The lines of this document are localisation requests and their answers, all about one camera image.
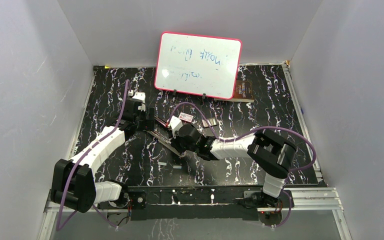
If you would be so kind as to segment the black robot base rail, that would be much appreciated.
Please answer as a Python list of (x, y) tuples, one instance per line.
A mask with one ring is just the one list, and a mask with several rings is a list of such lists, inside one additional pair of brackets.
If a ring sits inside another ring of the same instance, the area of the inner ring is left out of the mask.
[(291, 191), (265, 196), (261, 185), (130, 186), (117, 203), (98, 204), (133, 221), (154, 219), (242, 219), (278, 224), (295, 206)]

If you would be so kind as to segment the cardboard staple box tray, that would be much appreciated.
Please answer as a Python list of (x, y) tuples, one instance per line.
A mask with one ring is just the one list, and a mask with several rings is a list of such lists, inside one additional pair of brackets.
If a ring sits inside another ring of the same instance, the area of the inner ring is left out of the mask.
[(215, 127), (219, 125), (219, 122), (215, 117), (212, 117), (208, 118), (207, 120), (203, 119), (202, 125), (204, 128)]

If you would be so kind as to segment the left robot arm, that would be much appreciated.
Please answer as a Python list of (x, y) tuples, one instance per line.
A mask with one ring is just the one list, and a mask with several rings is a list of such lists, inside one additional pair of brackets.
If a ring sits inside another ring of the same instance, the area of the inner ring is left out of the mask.
[(153, 107), (145, 105), (145, 94), (128, 97), (121, 120), (115, 120), (77, 155), (60, 159), (54, 166), (50, 200), (80, 213), (110, 202), (124, 208), (129, 203), (128, 186), (116, 180), (95, 181), (95, 174), (109, 156), (139, 131), (155, 128)]

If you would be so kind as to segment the red white staple box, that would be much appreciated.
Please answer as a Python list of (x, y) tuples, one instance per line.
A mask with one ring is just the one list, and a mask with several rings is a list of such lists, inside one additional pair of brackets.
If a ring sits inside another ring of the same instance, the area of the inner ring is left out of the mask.
[(178, 116), (178, 118), (181, 120), (181, 121), (184, 121), (184, 122), (187, 122), (187, 123), (192, 123), (193, 122), (193, 119), (194, 119), (194, 116), (193, 115), (190, 115), (190, 114), (187, 114), (187, 113), (184, 113), (184, 112), (181, 112)]

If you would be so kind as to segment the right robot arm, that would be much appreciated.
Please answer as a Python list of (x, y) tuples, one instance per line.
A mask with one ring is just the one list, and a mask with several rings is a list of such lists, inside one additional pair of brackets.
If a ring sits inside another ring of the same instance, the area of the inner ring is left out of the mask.
[(262, 202), (275, 207), (288, 178), (297, 147), (270, 129), (258, 130), (242, 138), (216, 138), (200, 133), (192, 124), (172, 130), (172, 147), (180, 153), (190, 151), (206, 161), (249, 158), (265, 171)]

